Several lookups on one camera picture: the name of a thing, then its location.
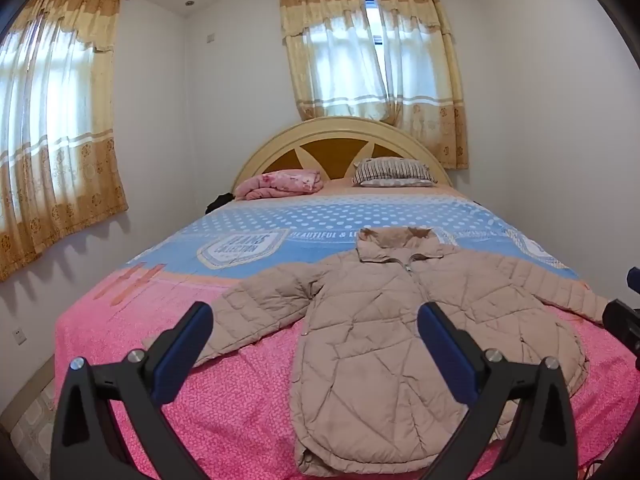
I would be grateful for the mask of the beige quilted puffer jacket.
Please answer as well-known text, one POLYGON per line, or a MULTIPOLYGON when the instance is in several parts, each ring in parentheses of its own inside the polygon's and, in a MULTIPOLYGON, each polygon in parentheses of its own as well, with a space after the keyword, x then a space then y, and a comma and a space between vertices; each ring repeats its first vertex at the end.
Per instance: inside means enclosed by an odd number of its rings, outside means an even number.
POLYGON ((606 305, 578 281, 442 244, 429 229, 363 229, 348 252, 273 266, 226 290, 214 302, 215 326, 198 364, 299 324, 290 388, 298 470, 417 471, 463 416, 418 334, 427 301, 511 361, 554 356, 570 392, 586 381, 588 360, 562 313, 600 324, 606 305))

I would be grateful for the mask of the blue and pink bedspread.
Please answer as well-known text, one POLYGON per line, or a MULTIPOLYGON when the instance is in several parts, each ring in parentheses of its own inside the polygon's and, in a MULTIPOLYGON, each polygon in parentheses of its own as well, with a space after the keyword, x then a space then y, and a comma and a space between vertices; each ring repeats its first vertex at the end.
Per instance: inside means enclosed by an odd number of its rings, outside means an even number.
MULTIPOLYGON (((449 188, 334 188, 275 200, 236 200, 127 262, 63 313, 55 327, 55 376, 73 359, 93 365, 149 348, 197 301, 280 264, 315 263, 356 246, 363 229, 429 229, 445 245, 515 257, 583 283, 537 243, 449 188)), ((572 312, 588 360, 570 392, 578 460, 586 464, 622 434, 639 399, 634 357, 602 325, 572 312)), ((198 364, 166 408, 186 448, 213 479, 306 479, 294 456, 292 365, 302 328, 292 324, 198 364)))

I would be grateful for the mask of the beige curtain on side window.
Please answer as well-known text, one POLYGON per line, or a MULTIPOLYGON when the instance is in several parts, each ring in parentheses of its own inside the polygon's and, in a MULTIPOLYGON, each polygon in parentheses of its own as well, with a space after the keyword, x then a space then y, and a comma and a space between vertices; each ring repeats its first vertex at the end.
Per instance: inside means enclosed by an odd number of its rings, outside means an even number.
POLYGON ((120 0, 29 0, 1 44, 1 276, 128 208, 114 141, 120 0))

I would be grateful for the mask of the black item beside bed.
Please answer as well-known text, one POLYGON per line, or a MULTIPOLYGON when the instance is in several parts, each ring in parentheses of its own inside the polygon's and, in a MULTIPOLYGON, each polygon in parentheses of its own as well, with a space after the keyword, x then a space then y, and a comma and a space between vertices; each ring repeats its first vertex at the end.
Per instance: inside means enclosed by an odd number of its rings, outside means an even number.
POLYGON ((214 200, 213 202, 207 205, 205 209, 205 213, 210 214, 214 210, 220 207, 223 207, 224 205, 227 205, 228 203, 231 203, 233 201, 234 201, 234 195, 232 193, 220 194, 216 197, 216 200, 214 200))

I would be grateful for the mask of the striped pillow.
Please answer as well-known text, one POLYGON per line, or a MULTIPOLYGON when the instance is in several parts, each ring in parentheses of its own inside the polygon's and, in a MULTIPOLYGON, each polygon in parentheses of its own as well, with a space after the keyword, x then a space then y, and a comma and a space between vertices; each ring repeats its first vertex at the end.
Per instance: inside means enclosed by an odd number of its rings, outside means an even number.
POLYGON ((429 188, 437 180, 420 160, 377 157, 356 163, 352 183, 364 188, 429 188))

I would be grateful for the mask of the folded pink floral blanket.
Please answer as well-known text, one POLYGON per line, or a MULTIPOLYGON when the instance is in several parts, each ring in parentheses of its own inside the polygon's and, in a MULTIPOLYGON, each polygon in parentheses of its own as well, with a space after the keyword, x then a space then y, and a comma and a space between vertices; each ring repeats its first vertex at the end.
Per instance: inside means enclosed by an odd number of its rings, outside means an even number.
POLYGON ((318 170, 287 169, 250 177, 233 194, 237 200, 262 200, 309 195, 319 192, 324 182, 318 170))

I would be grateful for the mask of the cream wooden headboard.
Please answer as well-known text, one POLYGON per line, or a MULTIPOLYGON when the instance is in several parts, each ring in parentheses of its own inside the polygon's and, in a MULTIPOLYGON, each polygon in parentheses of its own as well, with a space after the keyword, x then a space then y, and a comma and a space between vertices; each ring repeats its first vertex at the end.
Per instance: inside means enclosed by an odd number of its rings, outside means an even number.
POLYGON ((248 159, 234 183, 282 169, 319 171, 323 180, 350 178, 360 160, 397 156, 428 166, 442 188, 451 188, 448 174, 420 142, 384 122, 356 117, 307 120, 273 136, 248 159))

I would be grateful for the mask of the beige curtain behind headboard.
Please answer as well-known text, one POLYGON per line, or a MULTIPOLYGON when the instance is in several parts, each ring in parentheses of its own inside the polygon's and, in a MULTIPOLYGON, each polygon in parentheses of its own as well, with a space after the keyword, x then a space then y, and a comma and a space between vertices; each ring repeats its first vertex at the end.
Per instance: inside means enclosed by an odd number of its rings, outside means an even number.
POLYGON ((454 36, 440 0, 280 0, 300 118, 384 122, 446 169, 469 166, 454 36))

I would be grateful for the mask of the wall power socket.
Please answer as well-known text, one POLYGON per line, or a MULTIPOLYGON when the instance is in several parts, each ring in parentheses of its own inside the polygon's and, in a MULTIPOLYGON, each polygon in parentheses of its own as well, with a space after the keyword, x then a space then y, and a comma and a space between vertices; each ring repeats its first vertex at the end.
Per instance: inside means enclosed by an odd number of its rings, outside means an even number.
POLYGON ((23 331, 20 328, 16 328, 13 331, 13 337, 15 339, 15 342, 20 346, 21 344, 24 344, 24 342, 26 341, 26 336, 23 333, 23 331))

